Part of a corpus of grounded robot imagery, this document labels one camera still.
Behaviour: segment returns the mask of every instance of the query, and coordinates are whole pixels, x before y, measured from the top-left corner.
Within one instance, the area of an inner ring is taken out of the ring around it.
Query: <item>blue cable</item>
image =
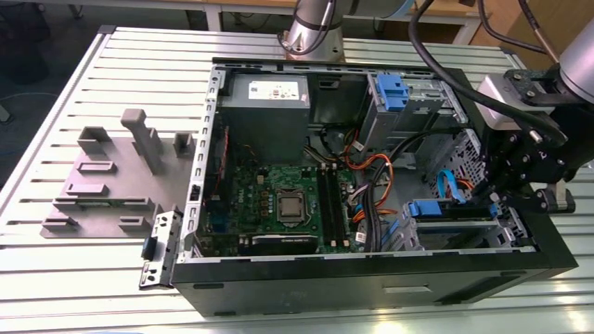
[[[457,191],[457,182],[455,181],[455,176],[449,169],[441,169],[436,174],[436,192],[439,193],[439,197],[445,197],[445,185],[443,184],[443,177],[447,179],[447,184],[449,185],[449,189],[452,190],[452,197],[461,204],[464,204],[465,198],[461,197],[460,192]]]

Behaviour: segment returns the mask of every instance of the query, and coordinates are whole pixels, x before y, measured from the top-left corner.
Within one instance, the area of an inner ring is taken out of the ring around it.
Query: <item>motherboard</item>
[[[335,166],[237,166],[227,212],[199,228],[204,256],[351,253],[356,226],[344,206],[352,172]]]

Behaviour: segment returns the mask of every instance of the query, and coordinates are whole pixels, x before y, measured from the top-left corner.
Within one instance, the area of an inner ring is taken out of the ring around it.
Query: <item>ram slot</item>
[[[336,240],[336,242],[341,246],[347,246],[348,241],[344,232],[343,201],[340,200],[340,185],[337,182],[336,170],[329,170],[327,172],[327,191],[329,194],[329,203],[333,218],[333,240]]]
[[[321,214],[321,232],[324,233],[324,244],[328,246],[335,246],[336,233],[333,231],[331,197],[327,192],[327,171],[323,168],[317,168],[317,196],[319,196],[319,211]]]

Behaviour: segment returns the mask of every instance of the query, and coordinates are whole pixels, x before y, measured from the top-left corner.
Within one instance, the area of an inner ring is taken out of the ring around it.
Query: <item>table leg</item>
[[[82,18],[82,6],[68,5],[68,9],[70,10],[70,14],[74,19]]]
[[[452,44],[468,45],[479,26],[480,20],[476,17],[467,18],[464,25],[460,27],[460,30],[457,30]]]
[[[220,6],[216,5],[205,5],[205,21],[208,22],[208,30],[209,31],[223,31],[220,26]]]

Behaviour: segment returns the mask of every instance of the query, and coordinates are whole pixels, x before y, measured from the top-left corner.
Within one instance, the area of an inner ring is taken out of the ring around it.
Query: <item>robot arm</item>
[[[339,61],[344,58],[344,15],[393,17],[407,13],[412,0],[299,0],[288,34],[279,34],[287,58]]]
[[[483,147],[485,178],[473,200],[502,200],[536,212],[572,212],[564,188],[578,168],[594,159],[594,20],[547,71],[510,70],[491,74],[479,92],[554,124],[567,141],[552,147],[538,133],[526,135],[514,120],[479,105],[485,124]],[[544,189],[524,192],[531,182]]]

